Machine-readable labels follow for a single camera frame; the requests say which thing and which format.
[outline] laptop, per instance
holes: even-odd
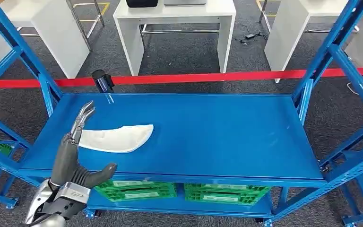
[[[166,6],[205,5],[207,0],[164,0]]]

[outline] crate label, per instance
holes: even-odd
[[[158,197],[159,193],[157,192],[147,192],[147,193],[136,193],[136,194],[124,194],[126,199],[135,199],[135,198],[146,198],[146,197]]]
[[[153,184],[152,181],[114,181],[113,185],[116,187],[131,186],[131,185],[143,185],[143,184]]]
[[[247,189],[246,185],[233,185],[233,184],[206,184],[207,188],[222,188],[222,189]]]
[[[221,202],[238,202],[239,198],[237,198],[237,197],[220,197],[220,196],[204,195],[202,200],[221,201]]]

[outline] gray carpet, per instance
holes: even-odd
[[[96,69],[104,69],[113,76],[129,75],[126,58],[112,18],[118,0],[111,4],[105,13],[106,27],[100,24],[91,36],[93,51],[80,70],[79,77],[88,76]],[[236,25],[232,40],[227,70],[256,71],[269,70],[263,52],[265,37],[250,40],[243,45],[238,40],[248,33],[265,33],[258,24],[259,10],[254,0],[235,0],[237,9]],[[94,8],[78,8],[82,19],[94,14]],[[85,30],[91,24],[85,24]],[[205,25],[184,25],[183,27],[205,27]],[[156,28],[177,28],[178,26],[156,26]],[[290,60],[288,69],[307,67],[315,51],[320,46],[324,34],[304,34]],[[140,74],[174,74],[195,72],[219,72],[216,54],[216,36],[203,34],[149,35],[145,37],[146,52]],[[64,78],[64,74],[39,38],[28,38],[27,42],[40,57],[43,64],[54,78]],[[31,78],[31,74],[18,61],[4,74],[5,79]],[[292,92],[297,80],[282,80],[275,84],[273,80],[161,84],[117,86],[117,92],[180,92],[180,93],[249,93],[249,92]],[[346,88],[345,78],[321,79],[312,93],[305,129],[317,158],[325,157],[333,147],[347,138],[363,125],[363,103],[360,98]],[[96,91],[94,87],[67,88],[67,91]],[[0,120],[33,142],[47,120],[47,113],[39,89],[0,89]],[[293,189],[291,195],[301,189]],[[350,183],[350,190],[358,197],[363,210],[363,199],[355,183]],[[35,188],[16,180],[9,196],[20,198],[20,204],[14,210],[6,210],[0,204],[0,227],[15,226],[26,214]],[[273,189],[277,198],[279,189]],[[341,227],[341,216],[350,214],[342,192],[337,189],[316,201],[288,215],[276,227]],[[259,226],[251,218],[211,217],[194,215],[173,215],[142,212],[108,211],[100,218],[89,220],[79,214],[69,222],[77,227],[251,227]]]

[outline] lower shelf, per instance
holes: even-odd
[[[183,185],[177,184],[177,197],[135,201],[111,202],[93,190],[88,200],[88,209],[162,212],[173,214],[221,215],[253,218],[272,217],[272,203],[269,194],[254,206],[191,202],[184,198]]]

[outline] blue shelf surface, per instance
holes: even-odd
[[[22,174],[50,175],[62,136],[91,100],[96,110],[84,129],[154,125],[151,138],[131,153],[80,148],[79,161],[91,171],[114,162],[115,179],[325,183],[291,97],[268,94],[67,93],[28,152]]]
[[[178,184],[177,197],[121,202],[111,202],[93,190],[88,200],[87,208],[92,210],[151,211],[176,214],[270,218],[272,217],[272,204],[269,198],[268,195],[265,195],[254,206],[192,202],[185,200],[183,186]]]

